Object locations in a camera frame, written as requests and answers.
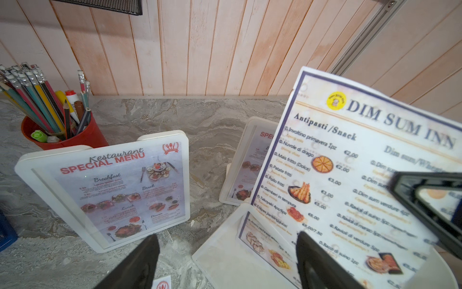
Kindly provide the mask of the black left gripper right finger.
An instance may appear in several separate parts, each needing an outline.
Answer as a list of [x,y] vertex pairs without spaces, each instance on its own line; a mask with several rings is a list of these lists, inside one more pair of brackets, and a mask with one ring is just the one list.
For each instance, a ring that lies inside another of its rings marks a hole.
[[297,267],[304,289],[362,289],[314,239],[302,231],[296,243]]

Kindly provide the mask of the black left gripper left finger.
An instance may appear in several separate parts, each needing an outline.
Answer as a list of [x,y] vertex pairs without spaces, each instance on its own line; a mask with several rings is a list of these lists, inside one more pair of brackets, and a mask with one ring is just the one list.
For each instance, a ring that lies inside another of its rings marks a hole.
[[151,289],[160,245],[156,234],[145,238],[95,289]]

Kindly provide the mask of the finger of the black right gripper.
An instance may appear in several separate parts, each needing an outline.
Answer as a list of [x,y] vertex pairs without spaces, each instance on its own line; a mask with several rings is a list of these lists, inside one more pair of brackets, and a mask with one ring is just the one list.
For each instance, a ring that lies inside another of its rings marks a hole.
[[389,191],[438,239],[446,251],[462,258],[462,174],[395,172]]

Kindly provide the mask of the red special menu sheet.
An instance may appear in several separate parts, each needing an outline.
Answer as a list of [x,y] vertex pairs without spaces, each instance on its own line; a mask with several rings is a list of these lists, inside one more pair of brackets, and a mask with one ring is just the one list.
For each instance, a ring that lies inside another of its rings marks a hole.
[[171,276],[155,279],[152,283],[152,289],[172,289]]

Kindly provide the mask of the white menu holder front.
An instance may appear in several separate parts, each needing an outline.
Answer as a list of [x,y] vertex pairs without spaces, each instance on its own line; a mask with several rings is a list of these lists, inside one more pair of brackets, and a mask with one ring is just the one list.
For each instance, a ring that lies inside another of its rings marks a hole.
[[296,261],[268,233],[270,224],[244,202],[192,255],[215,289],[299,289]]

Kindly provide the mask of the dim sum menu sheet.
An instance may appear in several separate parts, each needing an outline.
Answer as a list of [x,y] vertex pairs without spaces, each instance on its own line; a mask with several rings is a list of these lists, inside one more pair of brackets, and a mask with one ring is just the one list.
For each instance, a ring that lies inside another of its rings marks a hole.
[[460,123],[303,67],[238,238],[296,287],[305,232],[365,288],[403,289],[437,239],[390,194],[392,175],[461,169]]

